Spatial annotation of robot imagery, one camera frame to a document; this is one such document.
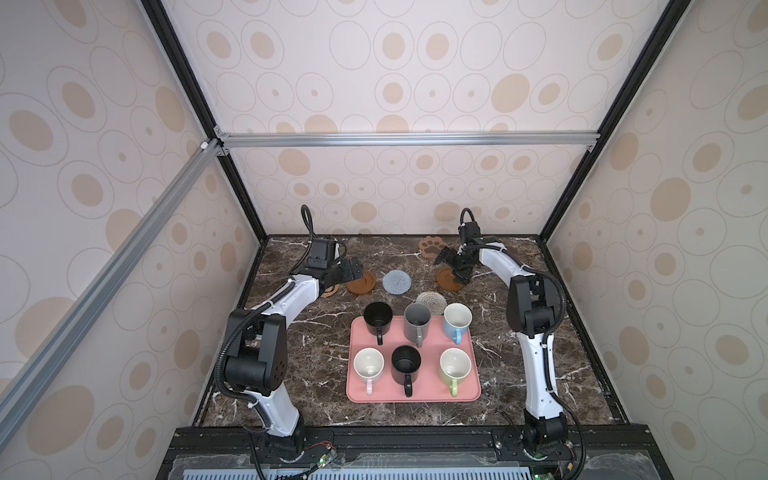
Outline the paw print coaster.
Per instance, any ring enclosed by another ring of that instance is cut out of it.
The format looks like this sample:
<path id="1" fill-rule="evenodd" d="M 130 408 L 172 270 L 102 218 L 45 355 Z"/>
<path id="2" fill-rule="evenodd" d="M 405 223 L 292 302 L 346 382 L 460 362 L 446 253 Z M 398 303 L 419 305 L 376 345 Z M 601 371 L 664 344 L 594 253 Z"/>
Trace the paw print coaster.
<path id="1" fill-rule="evenodd" d="M 425 236 L 419 241 L 419 250 L 424 259 L 434 260 L 447 246 L 441 237 Z"/>

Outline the grey woven coaster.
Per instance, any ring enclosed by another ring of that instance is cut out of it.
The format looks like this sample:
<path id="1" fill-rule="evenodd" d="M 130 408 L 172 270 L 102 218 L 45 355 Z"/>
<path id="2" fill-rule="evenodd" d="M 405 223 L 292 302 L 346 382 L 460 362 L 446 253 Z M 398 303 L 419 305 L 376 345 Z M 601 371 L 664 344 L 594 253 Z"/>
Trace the grey woven coaster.
<path id="1" fill-rule="evenodd" d="M 411 289 L 412 280 L 405 271 L 391 270 L 384 275 L 382 286 L 389 294 L 403 295 Z"/>

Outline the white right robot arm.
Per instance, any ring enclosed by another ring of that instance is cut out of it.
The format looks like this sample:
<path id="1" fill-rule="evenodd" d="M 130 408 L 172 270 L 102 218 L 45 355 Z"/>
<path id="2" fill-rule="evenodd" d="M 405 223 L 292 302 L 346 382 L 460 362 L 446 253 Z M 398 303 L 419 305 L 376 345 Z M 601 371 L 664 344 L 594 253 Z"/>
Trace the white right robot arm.
<path id="1" fill-rule="evenodd" d="M 451 267 L 459 283 L 468 283 L 474 268 L 483 265 L 507 284 L 505 316 L 521 347 L 526 382 L 523 449 L 536 458 L 565 443 L 571 412 L 557 393 L 554 365 L 554 332 L 567 310 L 562 284 L 550 273 L 519 261 L 498 242 L 445 247 L 435 263 Z"/>

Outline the multicolour woven coaster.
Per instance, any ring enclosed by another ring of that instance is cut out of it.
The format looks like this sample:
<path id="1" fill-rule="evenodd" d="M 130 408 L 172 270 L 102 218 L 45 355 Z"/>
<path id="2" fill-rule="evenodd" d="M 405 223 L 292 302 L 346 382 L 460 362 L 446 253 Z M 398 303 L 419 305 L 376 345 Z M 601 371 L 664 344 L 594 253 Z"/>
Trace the multicolour woven coaster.
<path id="1" fill-rule="evenodd" d="M 448 303 L 446 298 L 435 291 L 425 291 L 416 297 L 416 302 L 426 306 L 432 316 L 443 315 Z"/>

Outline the brown wooden coaster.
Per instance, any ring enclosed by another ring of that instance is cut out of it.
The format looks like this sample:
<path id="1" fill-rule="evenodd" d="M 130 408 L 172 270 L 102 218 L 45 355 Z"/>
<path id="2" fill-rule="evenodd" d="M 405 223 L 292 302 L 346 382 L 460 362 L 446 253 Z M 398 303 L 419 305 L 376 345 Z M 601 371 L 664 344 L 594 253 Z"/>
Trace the brown wooden coaster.
<path id="1" fill-rule="evenodd" d="M 465 284 L 460 282 L 453 270 L 448 267 L 442 268 L 437 272 L 436 281 L 438 286 L 446 291 L 457 292 L 465 287 Z"/>
<path id="2" fill-rule="evenodd" d="M 345 287 L 350 293 L 354 295 L 367 295 L 375 289 L 376 277 L 371 271 L 365 270 L 360 279 L 347 282 Z"/>

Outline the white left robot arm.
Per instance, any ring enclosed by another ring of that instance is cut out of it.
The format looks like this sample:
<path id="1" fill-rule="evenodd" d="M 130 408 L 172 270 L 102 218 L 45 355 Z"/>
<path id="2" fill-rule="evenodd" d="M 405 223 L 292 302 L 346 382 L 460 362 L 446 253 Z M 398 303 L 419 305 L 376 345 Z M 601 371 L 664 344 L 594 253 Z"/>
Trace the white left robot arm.
<path id="1" fill-rule="evenodd" d="M 220 393 L 254 407 L 269 435 L 293 436 L 300 412 L 283 385 L 288 370 L 287 329 L 327 289 L 362 277 L 362 264 L 355 257 L 325 270 L 306 268 L 261 304 L 233 310 L 213 369 Z"/>

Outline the rattan woven coaster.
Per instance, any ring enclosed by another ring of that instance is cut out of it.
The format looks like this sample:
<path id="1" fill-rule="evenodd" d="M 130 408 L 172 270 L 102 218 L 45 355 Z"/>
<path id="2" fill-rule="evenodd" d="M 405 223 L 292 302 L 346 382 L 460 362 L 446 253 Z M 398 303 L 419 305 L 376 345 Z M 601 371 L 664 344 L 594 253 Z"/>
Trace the rattan woven coaster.
<path id="1" fill-rule="evenodd" d="M 334 285 L 333 287 L 329 287 L 328 289 L 326 289 L 326 290 L 325 290 L 325 291 L 322 293 L 321 297 L 322 297 L 322 298 L 329 298 L 329 297 L 332 297 L 332 296 L 334 296 L 334 295 L 335 295 L 335 294 L 336 294 L 336 293 L 339 291 L 339 289 L 340 289 L 340 286 L 339 286 L 339 285 Z"/>

